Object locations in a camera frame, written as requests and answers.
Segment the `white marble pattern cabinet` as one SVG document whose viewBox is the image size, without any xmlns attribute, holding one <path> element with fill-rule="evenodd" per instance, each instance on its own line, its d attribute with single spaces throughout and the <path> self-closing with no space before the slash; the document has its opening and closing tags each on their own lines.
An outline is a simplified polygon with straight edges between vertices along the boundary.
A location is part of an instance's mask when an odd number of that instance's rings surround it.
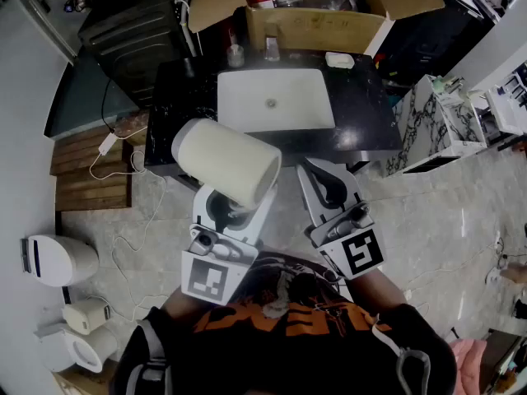
<svg viewBox="0 0 527 395">
<path fill-rule="evenodd" d="M 428 172 L 487 148 L 469 99 L 454 89 L 438 90 L 438 77 L 425 75 L 393 107 L 402 150 L 386 159 L 384 176 Z"/>
</svg>

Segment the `beige small box device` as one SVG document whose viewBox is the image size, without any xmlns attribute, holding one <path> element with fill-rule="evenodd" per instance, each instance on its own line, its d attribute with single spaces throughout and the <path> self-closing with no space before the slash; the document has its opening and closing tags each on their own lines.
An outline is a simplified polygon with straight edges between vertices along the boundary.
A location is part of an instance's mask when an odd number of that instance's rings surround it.
<svg viewBox="0 0 527 395">
<path fill-rule="evenodd" d="M 110 319 L 110 306 L 104 300 L 90 298 L 66 304 L 62 313 L 63 319 L 73 331 L 89 335 Z"/>
</svg>

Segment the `brown cardboard box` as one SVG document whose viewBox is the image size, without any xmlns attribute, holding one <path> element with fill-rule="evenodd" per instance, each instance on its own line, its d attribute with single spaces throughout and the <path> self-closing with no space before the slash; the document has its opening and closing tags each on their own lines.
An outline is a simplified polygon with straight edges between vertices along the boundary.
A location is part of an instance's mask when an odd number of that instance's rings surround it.
<svg viewBox="0 0 527 395">
<path fill-rule="evenodd" d="M 263 49 L 267 36 L 281 49 L 308 49 L 374 56 L 399 20 L 444 7 L 443 0 L 366 0 L 370 12 L 318 8 L 251 8 L 246 0 L 191 0 L 189 28 L 198 33 L 245 9 L 250 43 Z"/>
</svg>

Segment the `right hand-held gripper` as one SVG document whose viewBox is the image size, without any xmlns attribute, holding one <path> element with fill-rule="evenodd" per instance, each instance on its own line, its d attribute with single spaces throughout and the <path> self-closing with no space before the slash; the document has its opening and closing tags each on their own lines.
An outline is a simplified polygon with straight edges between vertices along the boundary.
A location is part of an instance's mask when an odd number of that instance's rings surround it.
<svg viewBox="0 0 527 395">
<path fill-rule="evenodd" d="M 375 221 L 365 229 L 351 223 L 351 209 L 367 202 L 355 176 L 344 166 L 318 158 L 304 159 L 296 173 L 311 219 L 305 235 L 334 274 L 352 280 L 382 265 L 385 246 Z"/>
</svg>

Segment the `pink cloth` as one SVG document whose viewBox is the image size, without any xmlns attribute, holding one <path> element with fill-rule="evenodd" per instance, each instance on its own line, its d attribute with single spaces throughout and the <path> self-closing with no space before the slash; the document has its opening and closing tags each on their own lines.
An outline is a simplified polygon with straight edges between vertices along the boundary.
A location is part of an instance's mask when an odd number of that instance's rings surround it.
<svg viewBox="0 0 527 395">
<path fill-rule="evenodd" d="M 450 343 L 450 348 L 455 355 L 457 367 L 454 395 L 481 395 L 480 369 L 487 342 L 477 339 L 456 339 Z"/>
</svg>

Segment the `white T-shaped plastic part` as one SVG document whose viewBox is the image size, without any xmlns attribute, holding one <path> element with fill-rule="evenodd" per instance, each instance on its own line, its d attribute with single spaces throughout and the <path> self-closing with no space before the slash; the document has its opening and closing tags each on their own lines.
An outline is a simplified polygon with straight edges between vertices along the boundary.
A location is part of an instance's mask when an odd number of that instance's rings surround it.
<svg viewBox="0 0 527 395">
<path fill-rule="evenodd" d="M 171 153 L 185 173 L 250 210 L 261 204 L 282 166 L 276 147 L 208 118 L 189 120 Z"/>
</svg>

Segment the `brown stone sill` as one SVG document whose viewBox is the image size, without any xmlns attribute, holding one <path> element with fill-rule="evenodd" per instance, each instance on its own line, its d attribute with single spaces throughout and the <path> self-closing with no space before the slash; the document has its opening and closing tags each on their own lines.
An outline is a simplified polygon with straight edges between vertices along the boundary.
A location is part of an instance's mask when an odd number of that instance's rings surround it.
<svg viewBox="0 0 527 395">
<path fill-rule="evenodd" d="M 120 118 L 114 126 L 114 134 L 131 146 L 145 146 L 149 116 L 149 110 L 139 110 L 128 117 Z"/>
</svg>

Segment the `white rectangular sink basin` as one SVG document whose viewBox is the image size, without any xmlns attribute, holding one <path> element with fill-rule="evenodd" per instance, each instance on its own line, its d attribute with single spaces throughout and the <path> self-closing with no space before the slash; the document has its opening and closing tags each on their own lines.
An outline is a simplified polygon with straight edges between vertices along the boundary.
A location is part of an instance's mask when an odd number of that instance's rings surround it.
<svg viewBox="0 0 527 395">
<path fill-rule="evenodd" d="M 373 60 L 356 54 L 349 69 L 320 51 L 289 50 L 276 62 L 250 53 L 241 68 L 197 57 L 159 66 L 147 128 L 146 164 L 182 175 L 171 151 L 190 119 L 211 119 L 275 146 L 282 163 L 313 156 L 353 170 L 403 146 Z"/>
</svg>

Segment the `wooden slat mat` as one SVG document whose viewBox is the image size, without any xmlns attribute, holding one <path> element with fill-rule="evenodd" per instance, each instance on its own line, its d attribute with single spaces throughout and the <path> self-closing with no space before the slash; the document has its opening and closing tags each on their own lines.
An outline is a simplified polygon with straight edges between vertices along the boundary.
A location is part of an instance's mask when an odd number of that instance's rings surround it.
<svg viewBox="0 0 527 395">
<path fill-rule="evenodd" d="M 132 206 L 133 147 L 118 140 L 106 153 L 99 153 L 106 139 L 105 127 L 57 140 L 50 166 L 56 178 L 56 211 L 97 211 Z"/>
</svg>

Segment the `dark washing machine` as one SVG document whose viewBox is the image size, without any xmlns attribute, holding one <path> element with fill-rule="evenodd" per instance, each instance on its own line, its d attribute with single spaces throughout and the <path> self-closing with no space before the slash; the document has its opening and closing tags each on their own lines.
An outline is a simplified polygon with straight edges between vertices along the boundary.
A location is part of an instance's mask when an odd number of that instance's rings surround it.
<svg viewBox="0 0 527 395">
<path fill-rule="evenodd" d="M 175 0 L 151 0 L 98 21 L 78 36 L 105 75 L 139 108 L 153 105 L 158 67 L 191 56 Z"/>
</svg>

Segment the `dark grey platform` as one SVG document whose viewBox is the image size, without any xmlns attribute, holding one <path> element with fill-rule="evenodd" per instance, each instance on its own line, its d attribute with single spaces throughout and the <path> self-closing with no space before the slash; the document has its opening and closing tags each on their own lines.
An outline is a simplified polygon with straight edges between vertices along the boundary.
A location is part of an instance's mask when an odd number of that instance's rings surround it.
<svg viewBox="0 0 527 395">
<path fill-rule="evenodd" d="M 138 110 L 111 81 L 97 61 L 81 49 L 74 65 L 67 65 L 49 110 L 44 135 L 59 140 L 103 127 Z"/>
</svg>

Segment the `white soap dish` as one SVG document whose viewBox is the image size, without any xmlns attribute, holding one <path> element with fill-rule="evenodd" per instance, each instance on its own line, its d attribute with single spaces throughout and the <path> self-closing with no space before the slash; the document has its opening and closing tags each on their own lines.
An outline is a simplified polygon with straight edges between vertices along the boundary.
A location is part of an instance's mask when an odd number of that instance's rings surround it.
<svg viewBox="0 0 527 395">
<path fill-rule="evenodd" d="M 353 69 L 355 66 L 354 58 L 348 53 L 326 52 L 325 60 L 326 64 L 333 68 Z"/>
</svg>

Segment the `person's right forearm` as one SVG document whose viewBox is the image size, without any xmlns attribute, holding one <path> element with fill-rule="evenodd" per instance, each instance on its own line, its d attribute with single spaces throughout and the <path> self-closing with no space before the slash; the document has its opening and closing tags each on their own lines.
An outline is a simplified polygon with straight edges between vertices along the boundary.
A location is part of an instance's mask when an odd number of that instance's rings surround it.
<svg viewBox="0 0 527 395">
<path fill-rule="evenodd" d="M 406 303 L 403 292 L 378 268 L 352 280 L 346 286 L 355 304 L 377 315 Z"/>
</svg>

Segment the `black shirt with orange print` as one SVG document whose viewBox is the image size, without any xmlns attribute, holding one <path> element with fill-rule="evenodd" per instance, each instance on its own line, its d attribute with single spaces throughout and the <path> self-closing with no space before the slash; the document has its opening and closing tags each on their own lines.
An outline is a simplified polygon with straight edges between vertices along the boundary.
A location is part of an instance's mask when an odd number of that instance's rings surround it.
<svg viewBox="0 0 527 395">
<path fill-rule="evenodd" d="M 201 318 L 151 309 L 109 395 L 453 395 L 455 356 L 414 307 L 369 314 L 332 278 L 267 252 Z"/>
</svg>

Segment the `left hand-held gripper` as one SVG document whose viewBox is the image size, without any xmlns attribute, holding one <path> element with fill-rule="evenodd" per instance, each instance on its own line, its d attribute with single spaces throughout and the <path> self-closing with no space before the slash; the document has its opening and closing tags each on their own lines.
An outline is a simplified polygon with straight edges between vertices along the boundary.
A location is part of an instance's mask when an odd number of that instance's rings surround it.
<svg viewBox="0 0 527 395">
<path fill-rule="evenodd" d="M 261 204 L 250 211 L 238 206 L 210 186 L 202 186 L 193 202 L 195 227 L 218 233 L 215 255 L 182 253 L 181 290 L 186 295 L 214 304 L 225 305 L 259 256 L 260 235 L 268 217 L 276 188 L 271 187 Z"/>
</svg>

